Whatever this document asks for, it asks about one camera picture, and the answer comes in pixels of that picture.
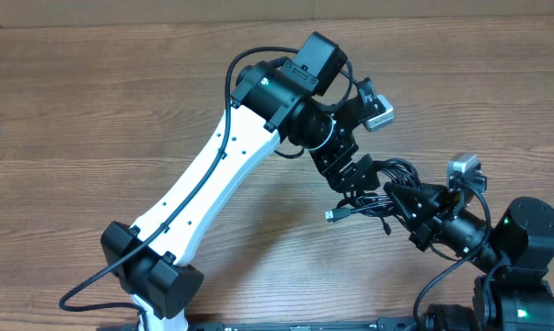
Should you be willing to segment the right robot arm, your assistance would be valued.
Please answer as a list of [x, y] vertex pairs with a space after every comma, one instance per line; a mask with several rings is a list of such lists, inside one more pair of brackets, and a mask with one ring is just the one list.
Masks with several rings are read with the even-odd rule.
[[[471, 198], [489, 208], [471, 184], [459, 188], [387, 183], [410, 241], [421, 251], [440, 243], [456, 262], [419, 293], [412, 316], [417, 330], [554, 330], [554, 294], [545, 277], [554, 257], [554, 209], [545, 201], [522, 197], [511, 202], [497, 223], [467, 210]], [[432, 304], [420, 314], [426, 293], [466, 263], [481, 270], [474, 281], [473, 305]]]

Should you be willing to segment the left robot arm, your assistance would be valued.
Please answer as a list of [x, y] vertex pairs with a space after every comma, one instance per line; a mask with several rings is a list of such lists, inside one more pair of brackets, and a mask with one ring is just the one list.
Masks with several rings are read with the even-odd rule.
[[185, 307], [203, 281], [191, 264], [202, 238], [249, 173], [284, 141], [310, 154], [336, 192], [373, 190], [379, 180], [369, 156], [354, 160], [353, 130], [377, 131], [394, 109], [371, 80], [351, 80], [343, 98], [320, 102], [347, 55], [311, 34], [300, 49], [229, 68], [225, 111], [213, 137], [163, 198], [132, 224], [111, 223], [100, 243], [112, 274], [130, 294], [141, 330], [184, 330]]

